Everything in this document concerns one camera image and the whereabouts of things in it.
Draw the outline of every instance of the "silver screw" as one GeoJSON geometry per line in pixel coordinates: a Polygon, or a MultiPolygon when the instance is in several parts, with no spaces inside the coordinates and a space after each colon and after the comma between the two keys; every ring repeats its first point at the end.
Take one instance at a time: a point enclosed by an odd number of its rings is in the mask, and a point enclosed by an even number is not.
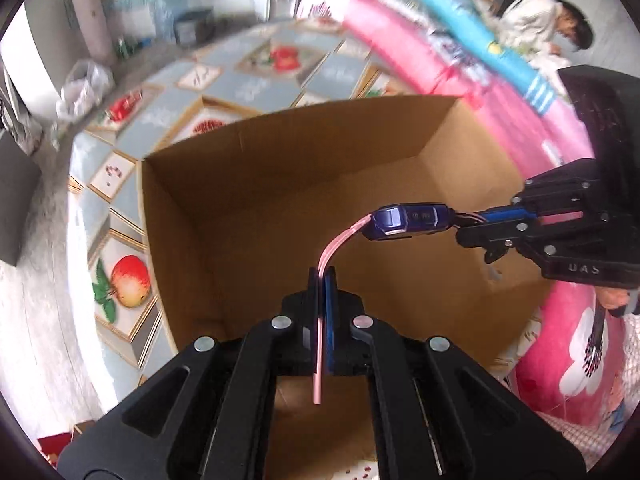
{"type": "Polygon", "coordinates": [[[291,326],[291,318],[287,316],[276,316],[271,320],[271,326],[278,330],[289,328],[291,326]]]}
{"type": "Polygon", "coordinates": [[[209,337],[208,335],[204,335],[202,337],[197,338],[196,341],[194,341],[193,343],[193,347],[196,349],[197,352],[208,352],[215,345],[216,345],[216,342],[213,341],[213,338],[209,337]]]}
{"type": "Polygon", "coordinates": [[[356,316],[353,318],[353,325],[356,328],[371,328],[373,320],[369,316],[356,316]]]}
{"type": "Polygon", "coordinates": [[[436,336],[429,339],[429,346],[435,352],[444,352],[449,350],[451,344],[446,337],[436,336]]]}

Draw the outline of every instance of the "pink strip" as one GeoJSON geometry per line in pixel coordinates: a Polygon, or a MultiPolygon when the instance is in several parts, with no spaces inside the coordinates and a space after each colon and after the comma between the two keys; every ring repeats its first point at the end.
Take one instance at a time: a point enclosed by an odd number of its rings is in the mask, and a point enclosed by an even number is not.
{"type": "MultiPolygon", "coordinates": [[[[318,281],[322,283],[324,278],[324,271],[329,263],[329,260],[334,255],[341,245],[343,245],[349,238],[360,231],[371,220],[371,215],[363,216],[354,225],[341,232],[337,237],[329,242],[318,262],[318,281]]],[[[322,403],[322,362],[324,362],[324,318],[318,317],[318,338],[316,340],[316,371],[313,376],[313,398],[314,404],[322,403]]]]}

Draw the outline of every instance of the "open brown box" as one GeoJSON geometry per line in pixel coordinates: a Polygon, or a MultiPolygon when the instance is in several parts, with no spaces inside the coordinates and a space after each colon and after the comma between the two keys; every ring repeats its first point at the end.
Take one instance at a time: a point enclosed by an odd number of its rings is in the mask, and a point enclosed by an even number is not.
{"type": "MultiPolygon", "coordinates": [[[[201,335],[242,336],[276,315],[285,295],[306,287],[325,245],[367,212],[398,202],[476,211],[522,188],[466,105],[439,96],[239,121],[153,153],[141,171],[152,272],[178,349],[201,335]]],[[[332,263],[368,314],[402,335],[447,336],[485,366],[549,288],[515,253],[488,272],[482,251],[459,247],[452,231],[386,243],[358,236],[332,263]]],[[[363,380],[328,380],[319,407],[310,397],[310,378],[281,378],[267,478],[323,478],[374,454],[363,380]]]]}

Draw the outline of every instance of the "black hair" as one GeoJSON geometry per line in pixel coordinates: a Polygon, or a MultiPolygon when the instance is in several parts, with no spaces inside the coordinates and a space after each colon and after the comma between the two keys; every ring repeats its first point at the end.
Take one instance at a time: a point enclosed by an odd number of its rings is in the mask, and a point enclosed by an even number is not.
{"type": "Polygon", "coordinates": [[[556,2],[562,4],[562,6],[574,17],[576,21],[575,25],[575,46],[577,46],[581,50],[588,49],[593,44],[593,29],[589,24],[589,20],[585,17],[583,12],[578,9],[574,4],[569,3],[566,0],[555,0],[556,2]]]}

